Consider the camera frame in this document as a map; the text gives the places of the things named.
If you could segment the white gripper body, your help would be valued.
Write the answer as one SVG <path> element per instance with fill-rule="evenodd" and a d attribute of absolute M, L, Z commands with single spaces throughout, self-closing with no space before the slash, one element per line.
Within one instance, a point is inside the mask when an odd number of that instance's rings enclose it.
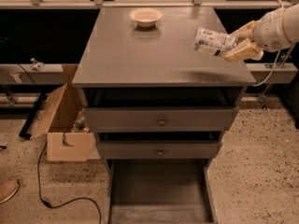
<path fill-rule="evenodd" d="M 252 30 L 254 41 L 268 52 L 289 48 L 292 42 L 287 29 L 292 15 L 290 7 L 280 7 L 266 13 Z"/>

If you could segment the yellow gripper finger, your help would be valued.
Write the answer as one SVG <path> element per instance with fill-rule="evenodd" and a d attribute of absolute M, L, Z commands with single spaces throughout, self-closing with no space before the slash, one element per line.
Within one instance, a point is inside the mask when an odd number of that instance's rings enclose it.
<path fill-rule="evenodd" d="M 231 33 L 231 36 L 239 39 L 248 38 L 249 40 L 253 40 L 254 39 L 253 30 L 257 24 L 258 24 L 257 21 L 250 21 L 245 25 L 241 26 L 239 29 L 233 31 Z"/>
<path fill-rule="evenodd" d="M 228 62 L 259 60 L 263 57 L 263 48 L 248 38 L 241 41 L 235 48 L 226 52 L 223 58 Z"/>

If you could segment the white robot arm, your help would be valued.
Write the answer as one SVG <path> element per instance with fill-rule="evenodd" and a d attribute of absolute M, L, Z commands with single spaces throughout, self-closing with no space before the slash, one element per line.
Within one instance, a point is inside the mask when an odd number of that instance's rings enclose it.
<path fill-rule="evenodd" d="M 231 33 L 241 42 L 224 55 L 229 62 L 259 60 L 263 53 L 288 49 L 299 41 L 299 5 L 281 6 Z"/>

